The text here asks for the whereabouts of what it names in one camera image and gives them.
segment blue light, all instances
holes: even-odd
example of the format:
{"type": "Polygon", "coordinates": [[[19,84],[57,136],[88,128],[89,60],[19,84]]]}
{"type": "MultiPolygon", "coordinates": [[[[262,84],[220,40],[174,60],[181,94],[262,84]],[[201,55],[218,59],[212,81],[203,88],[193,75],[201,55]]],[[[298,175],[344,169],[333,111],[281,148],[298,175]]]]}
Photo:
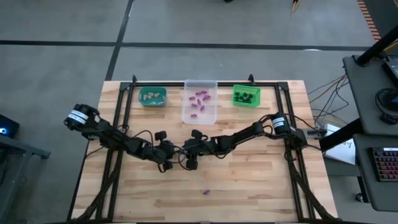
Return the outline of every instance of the blue light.
{"type": "Polygon", "coordinates": [[[0,134],[7,134],[7,129],[0,128],[0,134]]]}

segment gray concrete floor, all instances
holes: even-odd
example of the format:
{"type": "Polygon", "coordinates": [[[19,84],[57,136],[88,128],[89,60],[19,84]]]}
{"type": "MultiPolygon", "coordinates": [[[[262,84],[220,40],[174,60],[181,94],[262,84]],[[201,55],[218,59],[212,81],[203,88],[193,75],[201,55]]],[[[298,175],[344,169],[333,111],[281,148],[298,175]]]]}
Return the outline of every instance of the gray concrete floor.
{"type": "MultiPolygon", "coordinates": [[[[127,0],[0,0],[0,40],[116,41],[127,0]]],[[[125,42],[369,46],[371,33],[356,0],[135,0],[125,42]]],[[[10,220],[66,219],[87,141],[62,121],[75,103],[98,104],[112,47],[0,45],[0,113],[21,124],[18,138],[52,151],[31,160],[10,220]]],[[[122,48],[113,80],[305,80],[307,90],[344,74],[350,51],[122,48]]],[[[358,117],[350,106],[336,115],[358,117]]],[[[328,96],[312,104],[321,109],[328,96]]],[[[343,103],[336,100],[331,110],[343,103]]],[[[396,213],[353,199],[355,178],[331,177],[339,217],[393,223],[396,213]]]]}

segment white paper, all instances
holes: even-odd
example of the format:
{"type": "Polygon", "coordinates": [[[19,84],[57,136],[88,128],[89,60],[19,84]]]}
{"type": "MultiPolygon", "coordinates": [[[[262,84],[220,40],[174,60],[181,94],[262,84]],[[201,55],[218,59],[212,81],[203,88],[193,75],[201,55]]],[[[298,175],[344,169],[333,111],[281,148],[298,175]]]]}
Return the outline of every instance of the white paper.
{"type": "MultiPolygon", "coordinates": [[[[326,126],[328,132],[327,136],[332,134],[335,131],[338,131],[340,128],[328,124],[326,126]]],[[[329,150],[326,151],[325,156],[336,159],[341,162],[345,162],[351,165],[355,165],[355,144],[353,139],[345,141],[329,150]]]]}

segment black line on floor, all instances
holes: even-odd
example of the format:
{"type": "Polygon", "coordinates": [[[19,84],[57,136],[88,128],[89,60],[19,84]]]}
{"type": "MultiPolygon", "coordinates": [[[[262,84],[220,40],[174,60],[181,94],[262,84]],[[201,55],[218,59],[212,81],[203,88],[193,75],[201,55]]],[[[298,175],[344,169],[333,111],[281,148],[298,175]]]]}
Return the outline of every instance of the black line on floor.
{"type": "Polygon", "coordinates": [[[105,81],[112,80],[114,68],[116,66],[116,61],[118,60],[118,56],[119,56],[119,52],[120,52],[120,47],[121,47],[121,44],[122,44],[122,41],[124,38],[124,34],[126,33],[127,23],[129,22],[130,12],[132,9],[132,2],[134,2],[134,0],[129,0],[129,2],[127,3],[126,11],[124,12],[122,25],[119,30],[118,39],[116,41],[116,46],[113,49],[111,61],[109,62],[108,71],[106,72],[105,81]]]}
{"type": "Polygon", "coordinates": [[[312,45],[263,45],[263,44],[189,44],[189,43],[138,43],[124,42],[122,47],[192,48],[192,49],[253,49],[253,50],[335,50],[365,51],[370,46],[312,46],[312,45]]]}
{"type": "Polygon", "coordinates": [[[0,45],[114,47],[116,43],[91,41],[0,40],[0,45]]]}

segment orange striped edge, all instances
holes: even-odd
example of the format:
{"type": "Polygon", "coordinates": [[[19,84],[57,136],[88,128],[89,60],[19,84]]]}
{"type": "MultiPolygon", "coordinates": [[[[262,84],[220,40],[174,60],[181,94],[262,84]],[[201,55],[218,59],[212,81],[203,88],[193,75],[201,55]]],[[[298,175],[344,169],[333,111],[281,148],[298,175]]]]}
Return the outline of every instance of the orange striped edge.
{"type": "Polygon", "coordinates": [[[363,16],[365,17],[366,23],[368,24],[369,29],[371,30],[373,39],[378,41],[380,40],[380,34],[379,31],[377,31],[376,26],[373,23],[373,20],[371,18],[371,15],[369,14],[369,11],[365,5],[365,2],[363,0],[357,0],[359,8],[361,9],[361,12],[363,16]]]}

